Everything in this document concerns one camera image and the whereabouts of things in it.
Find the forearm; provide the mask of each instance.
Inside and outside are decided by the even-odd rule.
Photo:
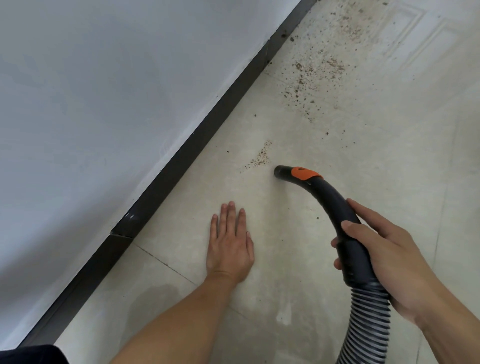
[[[446,287],[432,294],[417,323],[440,364],[479,360],[480,321]]]
[[[112,363],[207,363],[233,289],[228,277],[207,277],[137,334]]]

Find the white wall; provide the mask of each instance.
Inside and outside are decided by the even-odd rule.
[[[0,349],[21,342],[298,2],[0,2]]]

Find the ribbed hose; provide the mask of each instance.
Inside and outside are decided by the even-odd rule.
[[[388,298],[383,288],[352,288],[350,323],[336,364],[385,363],[390,329]]]

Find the left hand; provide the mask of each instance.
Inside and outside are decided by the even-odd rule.
[[[234,285],[243,282],[255,262],[253,241],[247,232],[247,216],[240,209],[238,224],[235,203],[223,204],[218,216],[212,217],[210,243],[207,253],[207,276],[220,274],[231,279]]]

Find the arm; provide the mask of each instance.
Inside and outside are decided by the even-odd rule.
[[[236,232],[233,202],[222,205],[219,227],[217,223],[214,215],[205,281],[134,336],[112,364],[208,362],[231,293],[254,262],[245,210],[240,210]]]
[[[435,276],[411,235],[359,203],[350,199],[348,203],[377,231],[342,222],[343,230],[368,249],[392,306],[422,330],[439,363],[477,362],[480,321]],[[339,259],[334,265],[342,268]]]

